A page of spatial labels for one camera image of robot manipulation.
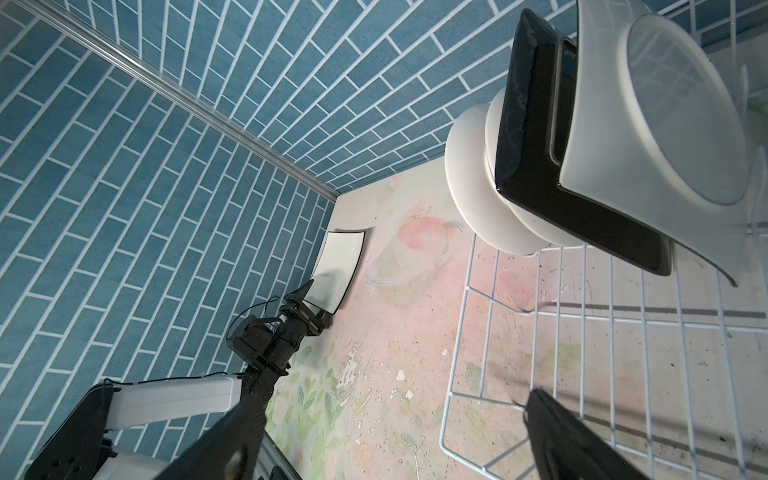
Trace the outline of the left corner metal profile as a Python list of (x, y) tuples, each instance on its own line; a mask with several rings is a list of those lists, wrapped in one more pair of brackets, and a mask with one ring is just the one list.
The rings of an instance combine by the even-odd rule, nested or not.
[(136, 58), (106, 35), (74, 18), (56, 2), (21, 0), (19, 5), (111, 65), (178, 104), (191, 115), (203, 120), (208, 126), (241, 144), (262, 160), (306, 183), (321, 196), (332, 202), (338, 198), (338, 191), (299, 168), (244, 129), (233, 124), (219, 111), (192, 95), (182, 86), (164, 77), (157, 69)]

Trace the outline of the round white plate outer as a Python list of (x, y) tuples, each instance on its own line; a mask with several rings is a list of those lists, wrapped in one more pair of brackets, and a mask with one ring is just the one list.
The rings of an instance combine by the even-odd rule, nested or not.
[(473, 106), (453, 123), (445, 146), (445, 171), (462, 218), (488, 245), (516, 255), (531, 255), (548, 243), (530, 231), (491, 185), (485, 159), (485, 121), (489, 106)]

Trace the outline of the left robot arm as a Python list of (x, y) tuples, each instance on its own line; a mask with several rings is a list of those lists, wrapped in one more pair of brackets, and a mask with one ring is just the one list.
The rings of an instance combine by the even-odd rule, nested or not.
[[(91, 387), (42, 447), (28, 479), (250, 479), (266, 433), (266, 409), (301, 342), (318, 336), (345, 296), (311, 279), (284, 298), (276, 317), (249, 312), (228, 340), (247, 364), (235, 374)], [(115, 448), (108, 435), (142, 424), (210, 413), (220, 419), (181, 456), (158, 460)]]

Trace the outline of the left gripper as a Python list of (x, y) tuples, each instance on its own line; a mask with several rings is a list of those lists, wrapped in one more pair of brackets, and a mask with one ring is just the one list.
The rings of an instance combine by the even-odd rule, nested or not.
[(264, 352), (267, 360), (289, 360), (305, 337), (319, 336), (331, 326), (332, 315), (306, 299), (313, 283), (313, 279), (305, 282), (296, 290), (296, 300), (288, 300), (280, 309), (283, 321)]

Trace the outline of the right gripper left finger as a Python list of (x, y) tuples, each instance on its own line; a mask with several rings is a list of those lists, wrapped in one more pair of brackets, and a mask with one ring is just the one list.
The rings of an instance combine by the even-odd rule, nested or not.
[(240, 383), (162, 383), (160, 399), (176, 413), (224, 416), (159, 479), (251, 479), (266, 430), (268, 392)]

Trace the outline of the white square plate black rim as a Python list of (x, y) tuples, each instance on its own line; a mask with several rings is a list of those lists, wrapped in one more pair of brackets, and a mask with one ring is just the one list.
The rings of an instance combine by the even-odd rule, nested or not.
[(717, 69), (685, 30), (640, 1), (580, 2), (577, 47), (561, 186), (737, 285), (757, 151)]

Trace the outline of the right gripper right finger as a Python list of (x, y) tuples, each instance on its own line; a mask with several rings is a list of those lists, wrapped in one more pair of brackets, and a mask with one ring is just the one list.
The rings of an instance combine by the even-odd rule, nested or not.
[(542, 389), (530, 392), (524, 424), (542, 479), (646, 477)]

